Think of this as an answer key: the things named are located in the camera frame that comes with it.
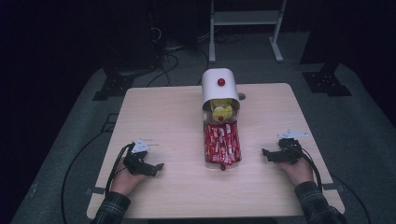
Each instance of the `pile of red packets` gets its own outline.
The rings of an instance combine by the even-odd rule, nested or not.
[[[241,161],[236,122],[206,124],[205,161],[220,164],[221,170]]]

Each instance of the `sleeve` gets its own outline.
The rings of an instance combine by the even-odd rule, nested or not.
[[[131,201],[124,195],[110,191],[100,205],[91,224],[121,223],[130,203]]]
[[[315,182],[304,182],[298,185],[294,192],[300,201],[308,224],[347,223],[345,217],[336,208],[329,206]]]

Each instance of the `red knob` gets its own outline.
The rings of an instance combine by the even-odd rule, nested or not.
[[[224,86],[224,84],[225,84],[224,78],[219,78],[219,80],[218,80],[218,85],[219,85],[219,86]]]

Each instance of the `black metal base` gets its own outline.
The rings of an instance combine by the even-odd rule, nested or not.
[[[304,72],[303,77],[313,93],[327,93],[329,96],[352,95],[333,73]]]
[[[103,87],[100,91],[97,91],[93,97],[93,101],[104,101],[109,96],[125,96],[125,93],[134,84],[133,77],[107,77]]]

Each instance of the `white metal frame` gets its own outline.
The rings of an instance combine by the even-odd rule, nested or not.
[[[270,36],[270,44],[278,63],[283,62],[282,54],[277,46],[280,25],[285,13],[287,0],[282,0],[280,10],[267,11],[215,11],[215,1],[212,0],[210,7],[210,42],[209,42],[209,61],[216,61],[215,51],[215,26],[217,25],[275,25],[274,36]]]

